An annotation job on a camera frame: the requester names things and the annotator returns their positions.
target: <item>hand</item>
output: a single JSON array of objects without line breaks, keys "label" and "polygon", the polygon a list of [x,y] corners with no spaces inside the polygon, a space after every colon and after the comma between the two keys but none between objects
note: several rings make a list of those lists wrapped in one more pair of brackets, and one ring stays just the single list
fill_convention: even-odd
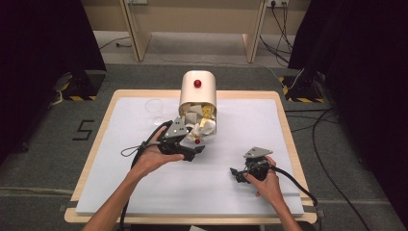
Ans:
[{"label": "hand", "polygon": [[[269,163],[273,166],[276,166],[276,163],[270,158],[266,156]],[[243,175],[249,183],[257,188],[256,196],[262,196],[264,199],[269,201],[272,206],[275,206],[277,203],[284,202],[283,195],[280,190],[279,185],[279,178],[276,175],[274,170],[269,170],[267,174],[267,178],[264,181],[259,181],[253,175],[249,173],[245,173]]]},{"label": "hand", "polygon": [[[164,130],[165,127],[159,130],[151,141],[156,141]],[[139,173],[141,177],[143,177],[166,163],[181,161],[183,159],[183,154],[165,155],[160,152],[156,145],[148,146],[143,153],[141,153],[130,173]]]}]

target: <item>cream-colored bin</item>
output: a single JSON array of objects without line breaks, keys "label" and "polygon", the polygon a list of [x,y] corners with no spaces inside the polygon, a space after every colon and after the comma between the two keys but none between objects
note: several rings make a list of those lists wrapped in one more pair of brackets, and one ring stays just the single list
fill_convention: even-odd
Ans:
[{"label": "cream-colored bin", "polygon": [[186,141],[199,144],[216,137],[216,77],[211,72],[191,70],[184,75],[179,115],[186,126],[191,127],[191,131],[185,138]]}]

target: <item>red button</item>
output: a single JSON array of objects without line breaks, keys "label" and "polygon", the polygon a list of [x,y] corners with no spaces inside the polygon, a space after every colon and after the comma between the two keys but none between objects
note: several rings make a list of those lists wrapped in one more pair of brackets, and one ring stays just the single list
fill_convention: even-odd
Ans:
[{"label": "red button", "polygon": [[195,80],[195,81],[194,81],[194,86],[195,86],[197,89],[200,88],[200,87],[201,87],[201,81]]}]

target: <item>carpeted floor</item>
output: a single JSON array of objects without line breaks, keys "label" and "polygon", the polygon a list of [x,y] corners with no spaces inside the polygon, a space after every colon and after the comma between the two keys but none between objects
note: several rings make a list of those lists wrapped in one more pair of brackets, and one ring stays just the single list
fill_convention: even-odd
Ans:
[{"label": "carpeted floor", "polygon": [[[264,67],[108,64],[107,68],[96,100],[63,101],[52,107],[28,140],[29,150],[13,153],[0,167],[0,230],[80,230],[82,224],[64,221],[64,205],[76,186],[115,90],[180,89],[183,75],[193,69],[211,71],[217,78],[218,90],[277,91],[309,189],[324,212],[322,230],[364,230],[326,176],[313,146],[311,126],[322,110],[335,108],[327,98],[322,104],[288,102],[280,82]],[[273,70],[277,76],[293,74],[284,68]],[[87,134],[77,132],[83,120],[88,122],[82,128],[91,130],[88,139]],[[371,172],[359,163],[335,110],[316,127],[315,143],[327,172],[370,230],[405,230]],[[281,229],[267,226],[267,230]]]}]

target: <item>person's right hand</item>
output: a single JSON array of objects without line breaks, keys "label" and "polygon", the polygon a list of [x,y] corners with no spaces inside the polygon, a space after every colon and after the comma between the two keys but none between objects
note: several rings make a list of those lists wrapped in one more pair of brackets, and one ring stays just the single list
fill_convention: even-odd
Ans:
[{"label": "person's right hand", "polygon": [[[271,165],[276,166],[272,158],[269,156],[266,156],[266,158]],[[264,181],[259,181],[249,173],[245,173],[243,176],[249,183],[257,188],[258,191],[255,194],[257,197],[261,195],[264,199],[269,201],[272,206],[284,201],[280,190],[279,178],[274,170],[270,169],[268,171],[267,178]]]}]

